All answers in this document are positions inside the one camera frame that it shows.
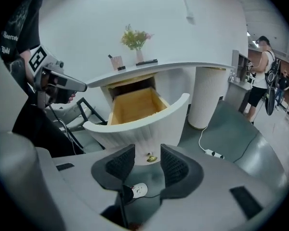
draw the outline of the backpack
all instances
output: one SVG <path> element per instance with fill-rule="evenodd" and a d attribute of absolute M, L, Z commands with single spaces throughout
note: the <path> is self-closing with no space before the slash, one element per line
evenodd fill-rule
<path fill-rule="evenodd" d="M 265 73 L 265 80 L 268 84 L 268 88 L 275 88 L 277 86 L 277 83 L 279 81 L 280 76 L 280 59 L 273 56 L 273 54 L 268 51 L 271 56 L 273 57 L 273 62 L 271 64 L 271 67 L 267 73 Z"/>
<path fill-rule="evenodd" d="M 273 57 L 273 62 L 267 73 L 265 73 L 265 80 L 268 84 L 268 90 L 265 96 L 265 109 L 267 114 L 270 116 L 274 111 L 275 104 L 275 87 L 278 84 L 280 76 L 280 59 L 273 56 L 273 54 L 268 51 Z"/>

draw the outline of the black mesh pad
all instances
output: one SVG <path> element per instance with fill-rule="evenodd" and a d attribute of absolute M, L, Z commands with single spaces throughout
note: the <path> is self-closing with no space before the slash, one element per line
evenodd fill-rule
<path fill-rule="evenodd" d="M 166 188 L 161 199 L 185 198 L 203 180 L 203 169 L 199 163 L 170 147 L 161 145 L 161 167 L 165 175 Z"/>
<path fill-rule="evenodd" d="M 105 189 L 120 191 L 135 163 L 135 145 L 96 161 L 91 168 L 93 178 Z"/>

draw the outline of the white curved counter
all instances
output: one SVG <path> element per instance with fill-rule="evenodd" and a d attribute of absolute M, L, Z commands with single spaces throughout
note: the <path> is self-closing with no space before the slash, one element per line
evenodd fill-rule
<path fill-rule="evenodd" d="M 104 87 L 109 84 L 113 84 L 126 79 L 157 73 L 161 71 L 171 70 L 175 68 L 185 67 L 210 67 L 210 68 L 223 68 L 233 69 L 233 66 L 217 64 L 217 63 L 200 63 L 200 62 L 159 62 L 155 64 L 146 64 L 142 66 L 130 66 L 126 69 L 119 71 L 112 71 L 107 74 L 95 77 L 86 82 L 89 88 Z"/>
<path fill-rule="evenodd" d="M 95 77 L 87 81 L 86 84 L 89 88 L 100 87 L 109 105 L 112 106 L 113 96 L 110 94 L 110 89 L 151 78 L 155 73 L 161 71 L 187 67 L 200 67 L 196 71 L 188 122 L 196 129 L 204 129 L 212 118 L 223 85 L 227 81 L 225 78 L 226 69 L 233 69 L 233 66 L 193 61 L 134 65 L 126 67 L 124 70 L 112 71 Z"/>

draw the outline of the person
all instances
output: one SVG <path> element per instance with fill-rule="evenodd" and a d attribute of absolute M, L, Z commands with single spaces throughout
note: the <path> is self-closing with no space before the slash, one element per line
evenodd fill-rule
<path fill-rule="evenodd" d="M 18 85 L 28 95 L 13 127 L 13 132 L 27 137 L 36 147 L 49 150 L 52 157 L 82 154 L 67 136 L 39 109 L 30 71 L 30 50 L 40 45 L 39 9 L 43 0 L 24 0 L 8 20 L 0 37 L 0 56 Z M 47 86 L 47 77 L 42 86 Z"/>
<path fill-rule="evenodd" d="M 266 94 L 268 85 L 265 80 L 265 73 L 267 73 L 271 67 L 271 64 L 275 60 L 275 54 L 270 45 L 270 41 L 267 37 L 261 36 L 256 43 L 261 48 L 262 54 L 258 66 L 250 68 L 251 72 L 256 72 L 256 78 L 254 80 L 253 87 L 250 92 L 248 103 L 250 104 L 249 112 L 246 118 L 253 123 L 252 118 L 256 112 L 256 107 L 260 99 Z"/>
<path fill-rule="evenodd" d="M 289 84 L 288 84 L 288 78 L 287 78 L 287 71 L 285 70 L 277 84 L 277 91 L 275 95 L 275 99 L 277 100 L 277 105 L 275 106 L 275 108 L 277 110 L 281 103 L 281 100 L 283 99 L 285 95 L 285 91 L 287 91 L 288 89 L 289 89 Z"/>

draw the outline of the bare arm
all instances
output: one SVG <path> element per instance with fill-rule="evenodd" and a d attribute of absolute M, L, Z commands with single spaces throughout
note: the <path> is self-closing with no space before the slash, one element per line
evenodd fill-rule
<path fill-rule="evenodd" d="M 33 81 L 33 74 L 30 71 L 29 67 L 29 60 L 31 58 L 31 52 L 30 50 L 26 50 L 20 54 L 20 56 L 24 59 L 25 61 L 25 69 L 26 69 L 26 78 L 28 83 L 34 87 L 34 81 Z"/>
<path fill-rule="evenodd" d="M 268 56 L 266 55 L 266 53 L 262 52 L 259 65 L 257 67 L 252 67 L 250 71 L 256 73 L 263 73 L 268 64 L 268 61 Z"/>

